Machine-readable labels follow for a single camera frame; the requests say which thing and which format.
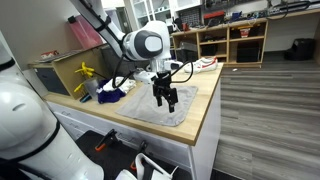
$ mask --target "red object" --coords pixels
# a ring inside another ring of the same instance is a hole
[[[215,57],[214,60],[213,60],[210,64],[202,65],[202,68],[206,68],[206,67],[208,67],[208,66],[213,65],[214,63],[216,63],[216,60],[217,60],[217,58]]]
[[[102,144],[101,146],[95,147],[94,149],[95,149],[97,152],[99,152],[99,151],[101,151],[104,147],[106,147],[106,144]]]
[[[132,163],[131,163],[131,165],[130,165],[130,168],[131,168],[132,170],[134,170],[134,171],[137,170],[137,167],[136,167],[134,161],[132,161]]]
[[[103,44],[100,35],[83,16],[76,16],[75,22],[70,23],[70,27],[80,41],[83,49],[90,49]]]
[[[183,31],[189,31],[190,30],[189,25],[187,23],[182,23],[182,29],[183,29]]]
[[[54,50],[54,51],[49,51],[49,52],[45,52],[45,53],[42,53],[41,54],[41,58],[42,59],[46,59],[46,58],[49,58],[49,57],[52,57],[52,56],[55,56],[55,55],[58,55],[58,51],[57,50]]]
[[[209,19],[209,18],[218,17],[218,16],[224,16],[224,11],[217,11],[214,13],[205,14],[205,15],[203,15],[203,18]]]

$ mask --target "pink box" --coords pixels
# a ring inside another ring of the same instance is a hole
[[[68,21],[83,49],[90,49],[103,44],[100,35],[83,16],[72,16],[68,18]]]

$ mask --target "white wall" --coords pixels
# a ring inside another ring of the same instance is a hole
[[[69,0],[10,0],[1,2],[0,30],[22,70],[40,54],[80,49],[67,23],[78,15]]]
[[[101,0],[103,8],[124,7],[123,0]]]

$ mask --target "black mount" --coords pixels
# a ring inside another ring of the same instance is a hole
[[[158,73],[158,79],[153,84],[153,96],[156,97],[158,106],[162,106],[163,96],[169,104],[169,112],[174,112],[174,105],[178,102],[177,89],[171,88],[171,72]]]

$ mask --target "drawer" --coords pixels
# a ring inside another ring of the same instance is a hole
[[[83,124],[90,125],[94,128],[93,131],[102,135],[105,135],[111,129],[116,130],[118,132],[116,135],[117,138],[130,147],[137,149],[142,140],[146,140],[149,143],[147,153],[152,153],[157,158],[167,161],[173,165],[178,165],[185,170],[190,170],[188,145],[186,144],[131,128],[97,116],[86,114],[84,112],[55,103],[49,102],[49,105],[55,111],[55,114],[60,114],[60,116],[65,118],[68,117],[66,118],[68,120],[73,119],[80,121]]]
[[[86,131],[81,131],[79,129],[75,129],[72,126],[65,124],[63,122],[61,122],[61,125],[74,141],[80,138],[86,132]]]
[[[89,131],[89,130],[93,130],[94,131],[94,127],[90,126],[88,124],[84,124],[80,121],[77,121],[71,117],[62,115],[58,112],[54,112],[54,114],[56,115],[56,117],[59,119],[59,121],[63,124],[68,125],[68,127],[71,127],[73,129],[77,129],[83,132]]]

